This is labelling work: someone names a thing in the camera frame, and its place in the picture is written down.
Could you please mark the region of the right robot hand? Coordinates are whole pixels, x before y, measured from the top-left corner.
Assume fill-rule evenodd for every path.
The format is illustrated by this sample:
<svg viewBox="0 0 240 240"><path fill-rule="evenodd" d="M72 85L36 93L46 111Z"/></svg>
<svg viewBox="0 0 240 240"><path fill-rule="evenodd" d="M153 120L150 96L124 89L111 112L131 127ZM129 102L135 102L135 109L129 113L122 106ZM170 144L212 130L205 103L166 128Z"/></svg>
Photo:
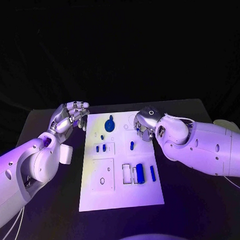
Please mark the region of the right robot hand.
<svg viewBox="0 0 240 240"><path fill-rule="evenodd" d="M150 142L155 134L157 124L162 115L151 106L142 108L135 116L133 128L137 135L145 142Z"/></svg>

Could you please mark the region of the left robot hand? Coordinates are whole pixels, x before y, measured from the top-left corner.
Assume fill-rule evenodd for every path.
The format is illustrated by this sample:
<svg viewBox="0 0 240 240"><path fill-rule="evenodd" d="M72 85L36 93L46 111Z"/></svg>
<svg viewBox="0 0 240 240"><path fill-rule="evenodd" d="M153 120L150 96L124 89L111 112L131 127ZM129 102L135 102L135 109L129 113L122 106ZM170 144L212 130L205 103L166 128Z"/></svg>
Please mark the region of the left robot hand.
<svg viewBox="0 0 240 240"><path fill-rule="evenodd" d="M51 116L47 132L54 135L60 143L63 143L71 135L74 125L86 131L85 117L89 115L88 108L88 102L72 101L61 104Z"/></svg>

